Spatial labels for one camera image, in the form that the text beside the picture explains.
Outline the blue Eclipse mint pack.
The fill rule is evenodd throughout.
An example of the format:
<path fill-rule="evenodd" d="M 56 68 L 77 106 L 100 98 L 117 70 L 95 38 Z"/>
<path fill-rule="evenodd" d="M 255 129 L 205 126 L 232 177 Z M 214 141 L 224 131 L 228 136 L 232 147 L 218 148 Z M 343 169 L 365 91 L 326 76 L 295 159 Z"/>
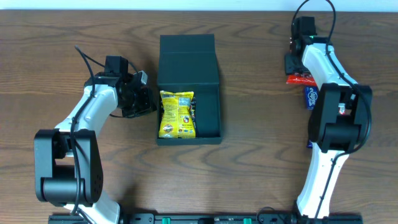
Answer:
<path fill-rule="evenodd" d="M 312 110 L 315 107 L 315 103 L 318 99 L 318 88 L 315 86 L 304 87 L 305 104 L 308 110 Z"/>

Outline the purple Dairy Milk bar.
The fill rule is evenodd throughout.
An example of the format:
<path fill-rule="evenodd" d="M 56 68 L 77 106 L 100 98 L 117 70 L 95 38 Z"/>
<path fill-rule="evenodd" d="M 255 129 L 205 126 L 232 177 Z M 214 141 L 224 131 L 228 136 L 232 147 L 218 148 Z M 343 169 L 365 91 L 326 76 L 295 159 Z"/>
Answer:
<path fill-rule="evenodd" d="M 311 142 L 310 140 L 308 140 L 308 143 L 307 143 L 307 148 L 309 148 L 309 149 L 311 149 L 311 148 L 312 148 L 312 142 Z"/>

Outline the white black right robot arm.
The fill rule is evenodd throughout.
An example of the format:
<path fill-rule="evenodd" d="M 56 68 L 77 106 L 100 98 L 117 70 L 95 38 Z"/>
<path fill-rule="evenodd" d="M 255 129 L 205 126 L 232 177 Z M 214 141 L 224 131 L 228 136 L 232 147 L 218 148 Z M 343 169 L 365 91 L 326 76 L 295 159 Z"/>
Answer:
<path fill-rule="evenodd" d="M 312 158 L 295 204 L 301 222 L 324 223 L 331 219 L 330 200 L 343 164 L 369 137 L 373 93 L 346 73 L 326 37 L 293 37 L 285 67 L 288 74 L 311 74 L 317 85 L 308 122 Z"/>

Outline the black box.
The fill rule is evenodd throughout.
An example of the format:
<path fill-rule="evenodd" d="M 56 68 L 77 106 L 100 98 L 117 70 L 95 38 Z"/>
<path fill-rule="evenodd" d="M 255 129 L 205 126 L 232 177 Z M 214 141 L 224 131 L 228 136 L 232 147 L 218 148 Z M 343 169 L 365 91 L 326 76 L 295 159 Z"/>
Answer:
<path fill-rule="evenodd" d="M 159 90 L 194 92 L 196 99 L 196 137 L 164 139 L 155 132 L 159 146 L 220 144 L 220 75 L 213 34 L 161 35 Z"/>

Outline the Haribo gummy bag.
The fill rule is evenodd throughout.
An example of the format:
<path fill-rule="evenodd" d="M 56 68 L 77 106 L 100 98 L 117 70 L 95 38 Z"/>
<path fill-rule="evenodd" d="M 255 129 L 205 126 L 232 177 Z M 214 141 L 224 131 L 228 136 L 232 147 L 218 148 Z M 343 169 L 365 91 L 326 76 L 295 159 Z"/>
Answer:
<path fill-rule="evenodd" d="M 197 107 L 197 101 L 196 98 L 193 97 L 192 101 L 190 103 L 190 115 L 192 117 L 192 122 L 193 122 L 193 127 L 195 130 L 197 130 L 197 124 L 196 124 L 196 107 Z"/>

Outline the red candy bag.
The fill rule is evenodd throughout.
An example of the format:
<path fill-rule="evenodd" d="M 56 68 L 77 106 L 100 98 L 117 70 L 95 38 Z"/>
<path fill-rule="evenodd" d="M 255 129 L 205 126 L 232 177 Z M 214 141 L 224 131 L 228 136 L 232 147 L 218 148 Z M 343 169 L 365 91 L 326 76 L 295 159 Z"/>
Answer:
<path fill-rule="evenodd" d="M 316 86 L 316 82 L 310 73 L 295 73 L 287 76 L 286 84 Z"/>

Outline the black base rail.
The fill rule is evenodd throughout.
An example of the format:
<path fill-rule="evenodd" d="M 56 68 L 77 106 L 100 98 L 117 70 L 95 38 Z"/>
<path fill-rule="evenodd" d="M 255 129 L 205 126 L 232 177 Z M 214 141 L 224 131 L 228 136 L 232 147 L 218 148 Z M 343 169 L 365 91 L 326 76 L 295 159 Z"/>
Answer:
<path fill-rule="evenodd" d="M 136 213 L 120 218 L 119 224 L 363 224 L 359 215 L 332 215 L 321 220 L 298 217 L 295 214 L 263 213 L 250 215 L 154 215 Z"/>

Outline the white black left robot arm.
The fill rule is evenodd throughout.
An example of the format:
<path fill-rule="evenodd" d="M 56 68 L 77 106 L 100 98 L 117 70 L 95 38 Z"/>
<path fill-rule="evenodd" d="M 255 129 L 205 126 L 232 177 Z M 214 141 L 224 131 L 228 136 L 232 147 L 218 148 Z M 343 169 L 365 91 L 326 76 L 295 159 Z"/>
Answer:
<path fill-rule="evenodd" d="M 34 136 L 35 194 L 86 223 L 122 223 L 120 204 L 103 189 L 97 137 L 111 113 L 134 118 L 152 110 L 147 74 L 100 72 L 84 84 L 72 112 Z"/>

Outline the yellow snack bag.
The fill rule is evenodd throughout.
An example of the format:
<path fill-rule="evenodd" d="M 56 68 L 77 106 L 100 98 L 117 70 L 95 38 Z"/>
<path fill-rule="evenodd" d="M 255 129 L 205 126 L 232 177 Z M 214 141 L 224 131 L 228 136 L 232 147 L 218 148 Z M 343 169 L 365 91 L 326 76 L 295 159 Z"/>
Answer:
<path fill-rule="evenodd" d="M 190 109 L 194 92 L 160 91 L 160 97 L 164 112 L 160 122 L 159 137 L 163 139 L 196 138 Z"/>

